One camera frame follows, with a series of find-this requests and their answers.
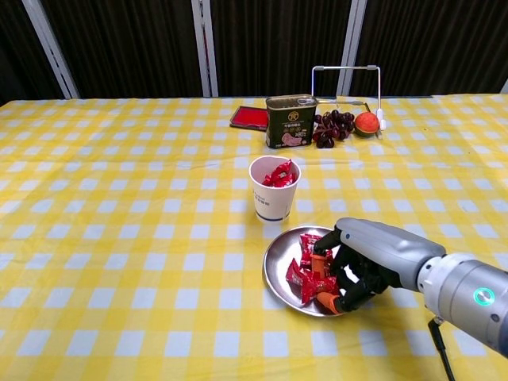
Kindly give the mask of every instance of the paper cup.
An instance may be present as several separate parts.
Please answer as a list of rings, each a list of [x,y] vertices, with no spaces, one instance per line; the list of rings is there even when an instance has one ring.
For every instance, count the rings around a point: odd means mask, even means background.
[[[302,176],[300,167],[292,162],[291,172],[296,175],[296,181],[288,187],[274,188],[262,184],[265,175],[270,175],[280,164],[288,160],[281,156],[261,156],[248,168],[254,193],[254,207],[257,217],[263,222],[280,222],[289,216],[294,192]]]

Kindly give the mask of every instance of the stainless steel plate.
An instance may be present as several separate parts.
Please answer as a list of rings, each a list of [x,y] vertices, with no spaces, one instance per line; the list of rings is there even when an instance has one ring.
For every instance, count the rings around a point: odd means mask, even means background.
[[[335,317],[318,301],[310,301],[302,304],[300,287],[286,281],[286,272],[293,258],[300,263],[302,250],[300,249],[300,234],[316,234],[324,236],[330,229],[319,226],[302,226],[282,233],[268,246],[264,254],[263,273],[264,278],[273,294],[285,302],[289,307],[304,314],[316,317]]]

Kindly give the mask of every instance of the green tin can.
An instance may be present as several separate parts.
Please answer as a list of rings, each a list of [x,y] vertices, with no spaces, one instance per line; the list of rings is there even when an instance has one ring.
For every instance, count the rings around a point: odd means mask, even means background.
[[[268,98],[266,143],[270,148],[309,145],[318,101],[308,94]]]

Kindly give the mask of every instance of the curtain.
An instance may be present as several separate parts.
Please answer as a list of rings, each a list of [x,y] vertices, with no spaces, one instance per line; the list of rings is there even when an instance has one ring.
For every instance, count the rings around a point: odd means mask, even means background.
[[[310,93],[315,65],[339,65],[351,0],[212,0],[221,96]],[[335,96],[338,72],[316,75]]]
[[[368,0],[356,64],[382,94],[498,93],[508,78],[506,0]],[[351,95],[377,93],[355,72]]]
[[[42,0],[82,98],[202,96],[190,0]]]
[[[62,97],[21,0],[0,0],[0,106],[14,99]]]

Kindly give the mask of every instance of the wrapped candy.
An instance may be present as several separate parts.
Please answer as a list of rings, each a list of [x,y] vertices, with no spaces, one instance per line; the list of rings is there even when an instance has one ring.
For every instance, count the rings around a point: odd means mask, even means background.
[[[316,277],[304,278],[302,280],[302,303],[306,304],[320,292],[329,292],[333,295],[339,295],[337,278],[328,276],[323,279]]]
[[[296,175],[290,170],[291,160],[288,160],[280,164],[270,175],[265,175],[262,184],[267,187],[287,187],[296,181]]]
[[[300,246],[302,247],[302,258],[300,259],[300,266],[310,266],[311,258],[310,256],[314,252],[314,244],[321,239],[320,236],[315,236],[313,234],[301,234],[300,235]],[[329,269],[329,265],[333,261],[332,250],[326,250],[326,262],[325,262],[325,270]]]
[[[302,303],[306,304],[315,298],[320,292],[329,292],[333,295],[339,295],[339,287],[335,276],[329,276],[329,265],[333,260],[332,251],[328,250],[325,258],[325,278],[317,272],[312,272],[309,267],[311,264],[311,255],[314,249],[314,243],[319,240],[320,236],[312,234],[302,234],[300,236],[302,246],[302,260],[300,266],[296,259],[293,259],[287,269],[287,282],[296,284],[301,287]]]
[[[286,272],[286,280],[298,286],[303,285],[304,279],[310,279],[310,270],[300,268],[293,258]]]

